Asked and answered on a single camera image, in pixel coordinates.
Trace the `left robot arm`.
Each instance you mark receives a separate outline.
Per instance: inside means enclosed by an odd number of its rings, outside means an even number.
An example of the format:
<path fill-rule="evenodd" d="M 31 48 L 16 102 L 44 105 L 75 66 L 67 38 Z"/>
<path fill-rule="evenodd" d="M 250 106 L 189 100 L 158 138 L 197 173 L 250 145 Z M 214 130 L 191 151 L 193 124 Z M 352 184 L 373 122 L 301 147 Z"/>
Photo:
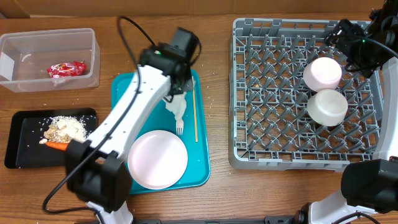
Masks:
<path fill-rule="evenodd" d="M 72 140 L 67 146 L 64 183 L 99 223 L 133 222 L 126 205 L 132 187 L 126 167 L 129 151 L 160 101 L 176 109 L 176 118 L 184 114 L 199 46 L 193 32 L 179 27 L 171 43 L 143 50 L 136 73 L 108 117 L 84 142 Z"/>

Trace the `white plastic spoon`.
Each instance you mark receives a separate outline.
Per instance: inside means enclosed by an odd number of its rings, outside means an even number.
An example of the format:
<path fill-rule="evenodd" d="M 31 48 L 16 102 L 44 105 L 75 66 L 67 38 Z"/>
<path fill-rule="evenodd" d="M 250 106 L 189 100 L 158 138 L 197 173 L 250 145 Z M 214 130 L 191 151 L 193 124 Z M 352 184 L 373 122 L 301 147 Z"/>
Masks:
<path fill-rule="evenodd" d="M 176 119 L 176 133 L 177 135 L 183 134 L 184 122 L 182 118 Z"/>

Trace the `orange carrot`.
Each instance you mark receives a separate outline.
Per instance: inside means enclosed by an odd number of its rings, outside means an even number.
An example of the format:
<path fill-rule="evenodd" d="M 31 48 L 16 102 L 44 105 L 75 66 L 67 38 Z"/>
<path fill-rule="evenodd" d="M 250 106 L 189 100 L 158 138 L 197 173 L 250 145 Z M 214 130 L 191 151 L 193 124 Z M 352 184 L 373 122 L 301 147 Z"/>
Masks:
<path fill-rule="evenodd" d="M 66 151 L 68 147 L 68 143 L 63 142 L 46 142 L 45 145 L 60 151 Z"/>

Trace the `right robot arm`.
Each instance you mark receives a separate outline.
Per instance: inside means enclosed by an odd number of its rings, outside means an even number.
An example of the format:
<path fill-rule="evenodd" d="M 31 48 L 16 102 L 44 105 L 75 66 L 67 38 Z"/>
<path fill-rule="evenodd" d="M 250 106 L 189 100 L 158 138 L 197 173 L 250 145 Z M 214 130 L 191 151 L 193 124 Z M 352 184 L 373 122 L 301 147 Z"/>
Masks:
<path fill-rule="evenodd" d="M 330 137 L 368 146 L 372 158 L 349 164 L 340 188 L 321 201 L 304 205 L 294 223 L 350 223 L 375 214 L 397 210 L 397 2 L 385 1 L 372 10 L 371 23 L 363 27 L 343 19 L 324 39 L 346 56 L 339 65 L 328 57 L 310 62 L 303 80 L 314 95 L 307 112 Z M 373 82 L 379 97 L 372 108 L 363 108 L 371 94 L 357 88 L 343 93 L 339 84 L 343 72 L 358 73 L 365 82 Z M 348 117 L 352 97 L 361 113 Z"/>

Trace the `red snack wrapper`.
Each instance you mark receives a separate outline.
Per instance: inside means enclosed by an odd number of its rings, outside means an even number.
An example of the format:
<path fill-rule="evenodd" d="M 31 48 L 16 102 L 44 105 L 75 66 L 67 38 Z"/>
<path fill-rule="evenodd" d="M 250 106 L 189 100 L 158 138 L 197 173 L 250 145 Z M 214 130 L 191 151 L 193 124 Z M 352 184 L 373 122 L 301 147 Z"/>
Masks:
<path fill-rule="evenodd" d="M 47 69 L 47 73 L 51 78 L 75 77 L 82 75 L 86 70 L 84 62 L 67 62 L 52 65 Z"/>

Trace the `wooden chopstick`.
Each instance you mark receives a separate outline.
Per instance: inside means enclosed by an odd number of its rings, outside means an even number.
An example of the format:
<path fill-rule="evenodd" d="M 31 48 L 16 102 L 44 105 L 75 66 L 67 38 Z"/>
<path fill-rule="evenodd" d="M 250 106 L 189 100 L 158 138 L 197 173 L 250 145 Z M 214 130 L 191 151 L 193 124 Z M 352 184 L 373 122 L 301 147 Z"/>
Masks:
<path fill-rule="evenodd" d="M 193 117 L 195 126 L 195 142 L 198 142 L 198 126 L 197 126 L 197 107 L 196 107 L 196 94 L 195 94 L 195 79 L 192 76 L 192 99 L 193 99 Z"/>

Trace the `pink round plate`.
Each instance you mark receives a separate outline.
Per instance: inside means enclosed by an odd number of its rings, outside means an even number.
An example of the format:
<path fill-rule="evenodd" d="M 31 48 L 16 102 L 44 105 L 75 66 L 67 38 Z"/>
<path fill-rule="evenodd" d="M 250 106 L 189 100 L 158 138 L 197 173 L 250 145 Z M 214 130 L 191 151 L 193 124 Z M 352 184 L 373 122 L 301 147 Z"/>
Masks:
<path fill-rule="evenodd" d="M 127 166 L 141 186 L 161 190 L 177 183 L 186 171 L 188 153 L 175 134 L 155 130 L 140 136 L 132 145 Z"/>

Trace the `white napkin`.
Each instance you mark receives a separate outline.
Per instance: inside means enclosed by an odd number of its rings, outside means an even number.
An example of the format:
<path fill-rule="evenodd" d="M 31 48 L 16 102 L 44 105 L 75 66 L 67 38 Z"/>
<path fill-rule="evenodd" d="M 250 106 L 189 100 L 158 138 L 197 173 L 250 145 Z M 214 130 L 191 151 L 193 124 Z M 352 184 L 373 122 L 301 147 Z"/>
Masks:
<path fill-rule="evenodd" d="M 174 95 L 172 100 L 171 97 L 168 96 L 163 99 L 165 108 L 174 114 L 176 121 L 182 120 L 187 108 L 186 94 L 186 92 L 183 92 L 182 94 Z"/>

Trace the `pink bowl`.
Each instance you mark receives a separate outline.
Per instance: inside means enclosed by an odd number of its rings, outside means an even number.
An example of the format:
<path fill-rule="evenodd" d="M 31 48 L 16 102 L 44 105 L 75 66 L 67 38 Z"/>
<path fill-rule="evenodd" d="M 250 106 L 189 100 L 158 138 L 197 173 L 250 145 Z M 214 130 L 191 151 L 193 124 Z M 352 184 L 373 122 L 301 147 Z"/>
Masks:
<path fill-rule="evenodd" d="M 308 64 L 303 71 L 303 80 L 309 89 L 319 92 L 336 89 L 342 76 L 339 63 L 328 57 L 321 57 Z"/>

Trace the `white bowl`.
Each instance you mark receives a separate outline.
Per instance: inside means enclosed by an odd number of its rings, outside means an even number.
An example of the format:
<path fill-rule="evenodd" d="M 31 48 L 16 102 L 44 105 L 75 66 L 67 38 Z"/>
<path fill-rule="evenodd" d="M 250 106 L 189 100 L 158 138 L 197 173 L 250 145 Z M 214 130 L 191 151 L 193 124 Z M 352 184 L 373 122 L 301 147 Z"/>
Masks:
<path fill-rule="evenodd" d="M 338 91 L 325 89 L 313 95 L 307 103 L 307 112 L 314 122 L 336 126 L 343 122 L 348 110 L 346 98 Z"/>

